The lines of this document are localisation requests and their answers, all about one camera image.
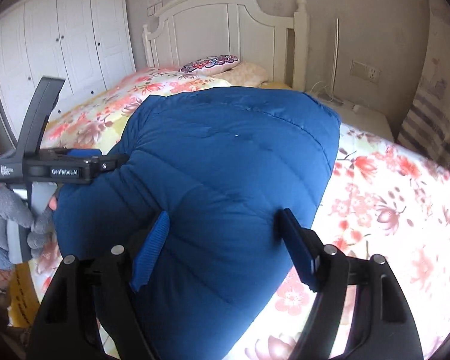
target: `pink flower pattern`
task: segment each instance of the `pink flower pattern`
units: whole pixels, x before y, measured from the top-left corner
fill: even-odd
[[[357,223],[361,227],[370,227],[372,225],[372,216],[364,213],[358,215]]]
[[[397,160],[401,175],[410,176],[412,179],[417,179],[421,176],[419,167],[406,156],[398,155]]]
[[[49,242],[43,247],[40,258],[36,260],[36,273],[39,275],[52,276],[62,261],[59,246],[56,240]]]
[[[375,166],[375,161],[372,158],[361,155],[356,157],[356,159],[352,161],[352,164],[360,171],[363,178],[369,183],[372,182],[372,179],[377,174],[377,167]]]
[[[397,212],[395,208],[380,205],[377,213],[377,222],[385,230],[385,235],[395,234],[398,230],[401,212]]]
[[[356,197],[357,195],[360,195],[360,188],[358,185],[353,183],[348,183],[345,187],[345,191],[350,193],[350,197]]]
[[[350,200],[335,199],[335,204],[331,206],[331,214],[338,214],[342,218],[346,218],[349,212]]]
[[[149,95],[168,96],[194,92],[216,86],[229,86],[226,81],[168,69],[146,68],[123,78],[113,89],[91,98],[53,121],[43,136],[43,147],[98,148],[107,152],[120,132],[111,128],[118,119],[127,118]]]
[[[271,335],[267,340],[258,339],[253,347],[245,348],[245,355],[250,360],[287,360],[297,339],[285,334],[278,338]]]
[[[385,153],[382,154],[378,151],[372,153],[372,155],[379,161],[385,162],[385,165],[387,166],[388,170],[391,170],[392,172],[396,171],[398,162],[396,159],[396,147],[394,146],[388,146],[385,149]]]
[[[310,302],[305,285],[300,282],[295,269],[292,269],[276,292],[279,300],[275,302],[278,311],[286,311],[289,315],[300,315],[302,308]]]
[[[420,289],[423,290],[433,272],[434,266],[430,257],[425,254],[423,247],[418,249],[417,252],[417,259],[412,260],[412,265],[415,268],[415,274],[411,277],[410,282],[412,284],[419,283]]]

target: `wardrobe door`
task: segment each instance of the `wardrobe door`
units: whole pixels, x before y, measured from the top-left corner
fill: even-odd
[[[25,43],[31,76],[38,84],[42,76],[66,79],[60,100],[72,95],[60,46],[56,0],[30,0],[25,3]]]
[[[63,59],[74,94],[96,85],[103,76],[95,46],[90,0],[57,0]]]
[[[35,92],[25,46],[23,12],[22,4],[0,19],[0,99],[16,138]]]
[[[135,71],[124,0],[91,0],[95,42],[107,89]]]

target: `mattress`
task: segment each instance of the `mattress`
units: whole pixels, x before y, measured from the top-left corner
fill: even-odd
[[[229,84],[149,69],[69,112],[47,129],[43,144],[107,152],[150,93],[171,95],[213,86]],[[342,125],[333,174],[312,229],[323,243],[336,245],[346,255],[387,258],[414,315],[424,358],[430,357],[450,332],[450,172],[387,140]],[[54,241],[30,262],[39,299],[60,261]],[[354,296],[351,286],[333,355],[345,348]],[[226,359],[287,358],[314,297],[292,269]],[[117,356],[113,340],[102,328],[100,332],[106,352]]]

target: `screw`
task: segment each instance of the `screw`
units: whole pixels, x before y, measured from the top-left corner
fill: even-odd
[[[111,252],[112,254],[114,254],[115,256],[120,256],[120,254],[122,254],[125,251],[125,248],[122,245],[115,245]]]
[[[330,256],[335,256],[338,252],[338,249],[334,245],[325,245],[323,250],[325,253],[330,254]]]
[[[75,261],[75,256],[72,254],[69,254],[68,256],[65,256],[65,258],[63,259],[63,263],[66,265],[70,265]]]
[[[385,264],[385,257],[383,257],[381,254],[375,254],[373,256],[373,261],[375,261],[377,264]]]

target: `bed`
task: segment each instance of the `bed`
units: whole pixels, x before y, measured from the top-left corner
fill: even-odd
[[[155,15],[156,31],[144,26],[143,32],[149,67],[51,123],[44,147],[108,152],[150,94],[230,86],[222,79],[168,69],[209,55],[237,55],[265,68],[270,80],[305,90],[305,0],[298,0],[294,18],[264,14],[256,0],[174,0]],[[323,243],[333,243],[347,255],[386,256],[409,301],[424,358],[429,358],[450,333],[450,172],[385,139],[342,125],[333,174],[312,229]],[[52,242],[41,258],[30,262],[39,299],[60,261],[58,245]],[[343,352],[347,341],[354,290],[349,287],[334,355]],[[226,359],[287,358],[313,299],[292,269]],[[116,356],[113,341],[103,329],[101,334],[107,353]]]

